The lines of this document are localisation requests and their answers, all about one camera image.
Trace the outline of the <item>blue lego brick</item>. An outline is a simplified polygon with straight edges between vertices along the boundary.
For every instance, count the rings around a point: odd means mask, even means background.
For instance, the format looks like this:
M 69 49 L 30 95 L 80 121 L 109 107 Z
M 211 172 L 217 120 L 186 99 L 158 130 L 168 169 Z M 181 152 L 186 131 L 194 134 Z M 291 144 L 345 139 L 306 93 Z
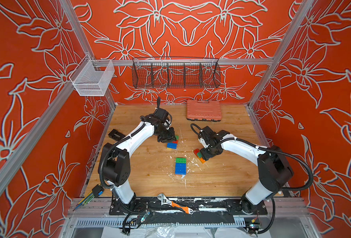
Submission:
M 176 150 L 177 149 L 177 143 L 171 143 L 171 142 L 167 143 L 167 148 Z
M 186 169 L 186 163 L 176 163 L 175 167 L 177 170 L 185 170 Z
M 184 167 L 175 168 L 175 174 L 176 175 L 186 175 L 186 168 L 184 168 Z

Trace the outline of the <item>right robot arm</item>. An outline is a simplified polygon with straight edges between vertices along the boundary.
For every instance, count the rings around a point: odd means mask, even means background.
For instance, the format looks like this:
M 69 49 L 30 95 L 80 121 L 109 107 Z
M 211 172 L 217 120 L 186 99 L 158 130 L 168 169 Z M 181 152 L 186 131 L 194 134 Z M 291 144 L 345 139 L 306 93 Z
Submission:
M 259 146 L 225 130 L 214 132 L 210 127 L 201 128 L 197 124 L 191 124 L 190 127 L 203 146 L 200 153 L 204 161 L 221 155 L 224 151 L 230 151 L 257 166 L 258 181 L 240 199 L 241 210 L 245 214 L 253 214 L 257 210 L 257 206 L 264 200 L 271 201 L 272 207 L 275 208 L 274 196 L 277 193 L 303 191 L 313 184 L 313 172 L 307 163 L 294 155 L 283 152 L 277 146 Z M 294 175 L 288 158 L 297 161 L 307 172 L 308 180 L 304 185 L 285 187 L 285 184 Z

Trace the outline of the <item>small red lego brick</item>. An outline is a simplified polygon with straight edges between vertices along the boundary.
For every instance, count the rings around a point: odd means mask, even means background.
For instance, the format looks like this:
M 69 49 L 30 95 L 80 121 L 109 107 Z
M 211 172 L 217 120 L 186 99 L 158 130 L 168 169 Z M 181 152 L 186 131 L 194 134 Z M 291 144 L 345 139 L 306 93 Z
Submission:
M 193 153 L 194 153 L 195 155 L 197 155 L 199 152 L 200 152 L 199 149 L 195 149 L 195 150 L 193 151 Z

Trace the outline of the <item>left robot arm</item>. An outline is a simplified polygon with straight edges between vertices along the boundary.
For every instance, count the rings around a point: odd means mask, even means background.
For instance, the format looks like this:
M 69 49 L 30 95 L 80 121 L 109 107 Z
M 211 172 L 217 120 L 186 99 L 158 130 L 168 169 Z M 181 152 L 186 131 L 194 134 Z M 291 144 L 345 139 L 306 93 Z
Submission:
M 100 184 L 110 189 L 115 198 L 128 211 L 133 211 L 135 193 L 129 183 L 131 156 L 148 138 L 157 136 L 159 143 L 176 141 L 175 130 L 171 127 L 172 115 L 161 108 L 157 98 L 153 113 L 140 117 L 140 123 L 124 138 L 114 144 L 107 143 L 102 149 L 98 167 Z

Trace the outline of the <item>orange lego brick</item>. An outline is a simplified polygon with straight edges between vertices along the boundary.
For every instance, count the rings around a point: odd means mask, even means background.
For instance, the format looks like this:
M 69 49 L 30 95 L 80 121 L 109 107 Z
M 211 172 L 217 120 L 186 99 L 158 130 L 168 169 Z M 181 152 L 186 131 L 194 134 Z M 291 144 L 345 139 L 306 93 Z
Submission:
M 203 158 L 199 158 L 200 162 L 204 164 L 206 161 Z

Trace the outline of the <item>blue lego brick front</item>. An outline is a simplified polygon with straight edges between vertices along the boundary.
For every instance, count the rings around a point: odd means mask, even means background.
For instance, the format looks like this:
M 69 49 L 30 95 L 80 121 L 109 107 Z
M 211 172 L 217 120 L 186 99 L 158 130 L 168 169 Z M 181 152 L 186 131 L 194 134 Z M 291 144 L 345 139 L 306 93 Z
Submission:
M 175 168 L 175 174 L 176 175 L 186 175 L 186 168 L 184 168 L 184 167 Z

